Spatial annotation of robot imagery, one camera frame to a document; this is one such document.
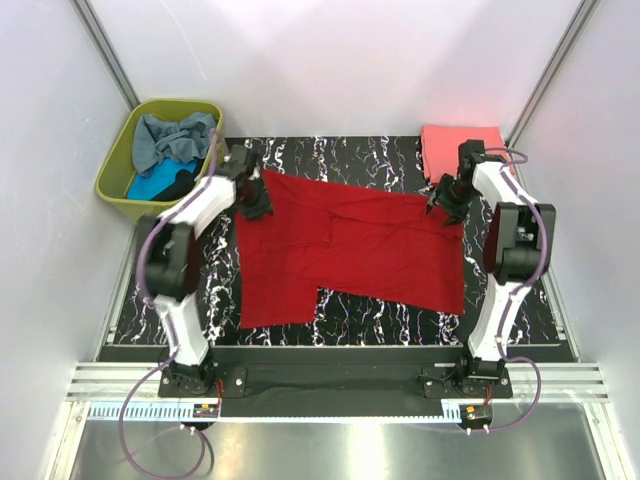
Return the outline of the red t shirt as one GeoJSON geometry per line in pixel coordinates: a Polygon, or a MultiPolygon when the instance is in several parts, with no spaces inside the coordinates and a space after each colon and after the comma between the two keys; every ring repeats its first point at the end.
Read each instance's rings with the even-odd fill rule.
{"type": "Polygon", "coordinates": [[[273,211],[236,217],[243,328],[313,320],[319,289],[461,314],[463,228],[425,197],[267,171],[273,211]]]}

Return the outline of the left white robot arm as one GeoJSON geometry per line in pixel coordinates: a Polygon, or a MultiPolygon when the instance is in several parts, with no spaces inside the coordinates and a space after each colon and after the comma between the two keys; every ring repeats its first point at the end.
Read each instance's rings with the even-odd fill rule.
{"type": "Polygon", "coordinates": [[[204,396],[220,385],[198,315],[198,238],[220,214],[237,207],[247,220],[273,212],[255,150],[235,145],[176,205],[138,221],[136,280],[155,307],[168,340],[162,382],[204,396]]]}

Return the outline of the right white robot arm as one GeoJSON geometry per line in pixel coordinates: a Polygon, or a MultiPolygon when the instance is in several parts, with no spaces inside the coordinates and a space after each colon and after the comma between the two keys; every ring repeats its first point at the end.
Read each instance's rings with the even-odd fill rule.
{"type": "Polygon", "coordinates": [[[510,172],[505,147],[487,148],[469,139],[458,147],[458,168],[441,177],[426,212],[445,213],[445,226],[465,219],[472,201],[482,198],[492,211],[483,248],[485,298],[476,326],[452,371],[442,380],[464,396],[506,387],[507,344],[517,312],[550,264],[556,209],[540,203],[510,172]]]}

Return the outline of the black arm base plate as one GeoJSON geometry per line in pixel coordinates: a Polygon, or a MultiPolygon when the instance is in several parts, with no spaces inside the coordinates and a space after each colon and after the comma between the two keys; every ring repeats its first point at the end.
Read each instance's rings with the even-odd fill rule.
{"type": "Polygon", "coordinates": [[[159,395],[220,399],[224,416],[339,420],[428,417],[442,401],[513,396],[503,362],[461,347],[214,347],[198,367],[163,369],[159,395]]]}

